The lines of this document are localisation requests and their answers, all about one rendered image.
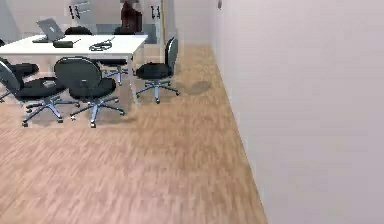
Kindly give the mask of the black swivel office chair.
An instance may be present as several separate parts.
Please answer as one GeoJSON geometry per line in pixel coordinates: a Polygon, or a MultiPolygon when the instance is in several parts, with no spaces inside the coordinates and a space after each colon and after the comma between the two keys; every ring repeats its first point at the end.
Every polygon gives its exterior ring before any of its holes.
{"type": "MultiPolygon", "coordinates": [[[[114,30],[115,35],[134,35],[134,32],[131,32],[126,27],[117,27],[114,30]]],[[[117,78],[118,85],[122,84],[122,75],[127,74],[128,71],[123,69],[123,66],[128,64],[126,59],[99,59],[98,62],[103,67],[108,67],[108,70],[104,71],[104,76],[110,78],[115,76],[117,78]]]]}
{"type": "MultiPolygon", "coordinates": [[[[4,46],[6,43],[0,38],[0,47],[4,46]]],[[[21,63],[21,64],[11,64],[7,59],[0,57],[0,61],[2,61],[5,65],[7,65],[15,74],[16,78],[23,81],[23,78],[36,74],[39,71],[39,67],[37,64],[32,63],[21,63]]],[[[4,98],[10,95],[11,92],[6,89],[6,91],[0,95],[0,103],[4,102],[4,98]]],[[[31,100],[41,100],[41,97],[34,96],[31,100]]]]}
{"type": "Polygon", "coordinates": [[[172,87],[171,78],[175,75],[176,60],[179,52],[179,41],[176,37],[170,38],[164,49],[163,62],[149,62],[140,66],[135,76],[144,81],[144,88],[135,92],[137,97],[150,89],[154,90],[154,99],[160,103],[159,89],[166,89],[180,95],[177,88],[172,87]]]}
{"type": "Polygon", "coordinates": [[[29,105],[25,106],[27,115],[22,120],[23,127],[27,127],[28,121],[44,109],[49,109],[57,117],[57,122],[62,123],[63,117],[56,109],[56,105],[73,104],[76,107],[80,106],[78,101],[62,100],[60,98],[60,95],[67,90],[67,87],[60,83],[56,77],[48,76],[36,78],[28,82],[21,81],[16,78],[13,71],[2,61],[0,61],[0,83],[19,102],[29,102],[29,105]]]}
{"type": "Polygon", "coordinates": [[[76,27],[69,27],[65,31],[65,34],[66,35],[91,35],[92,32],[86,27],[76,26],[76,27]]]}
{"type": "Polygon", "coordinates": [[[91,110],[90,127],[95,128],[101,108],[118,111],[121,116],[125,115],[122,108],[109,105],[110,101],[119,102],[117,96],[111,96],[117,88],[116,81],[104,77],[100,66],[90,58],[63,57],[55,63],[54,73],[59,82],[68,88],[73,99],[86,103],[85,107],[70,113],[71,120],[75,120],[77,114],[91,110]]]}

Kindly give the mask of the white rectangular table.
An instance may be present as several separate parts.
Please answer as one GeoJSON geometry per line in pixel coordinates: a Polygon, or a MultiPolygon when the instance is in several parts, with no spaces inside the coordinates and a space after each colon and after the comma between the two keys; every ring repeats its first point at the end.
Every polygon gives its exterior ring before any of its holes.
{"type": "MultiPolygon", "coordinates": [[[[62,42],[72,42],[73,46],[70,48],[56,48],[52,42],[35,43],[35,40],[42,38],[42,35],[35,35],[6,44],[0,47],[0,56],[130,58],[144,44],[147,35],[67,35],[62,42]]],[[[66,90],[54,77],[24,83],[2,60],[0,83],[21,102],[50,98],[66,90]]]]}

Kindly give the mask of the dark red tall object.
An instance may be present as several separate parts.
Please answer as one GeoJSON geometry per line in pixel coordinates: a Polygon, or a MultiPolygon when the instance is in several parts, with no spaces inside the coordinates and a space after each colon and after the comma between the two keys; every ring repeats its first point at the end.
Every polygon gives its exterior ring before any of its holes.
{"type": "Polygon", "coordinates": [[[142,31],[142,13],[134,8],[138,0],[124,0],[121,9],[121,29],[124,32],[136,33],[142,31]]]}

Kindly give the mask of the black flat box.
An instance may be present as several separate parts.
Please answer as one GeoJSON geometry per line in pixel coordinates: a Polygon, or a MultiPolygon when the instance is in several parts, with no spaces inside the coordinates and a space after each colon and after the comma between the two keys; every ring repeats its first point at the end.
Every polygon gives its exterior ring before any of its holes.
{"type": "Polygon", "coordinates": [[[55,48],[73,48],[74,44],[80,41],[81,39],[75,41],[54,41],[53,46],[55,48]]]}

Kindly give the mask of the grey open laptop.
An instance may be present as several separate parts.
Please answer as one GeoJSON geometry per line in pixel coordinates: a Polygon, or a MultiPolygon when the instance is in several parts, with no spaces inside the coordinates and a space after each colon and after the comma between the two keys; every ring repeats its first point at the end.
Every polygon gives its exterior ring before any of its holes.
{"type": "Polygon", "coordinates": [[[65,37],[64,32],[53,18],[37,21],[37,25],[43,31],[45,36],[40,39],[33,40],[33,43],[49,43],[58,41],[65,37]]]}

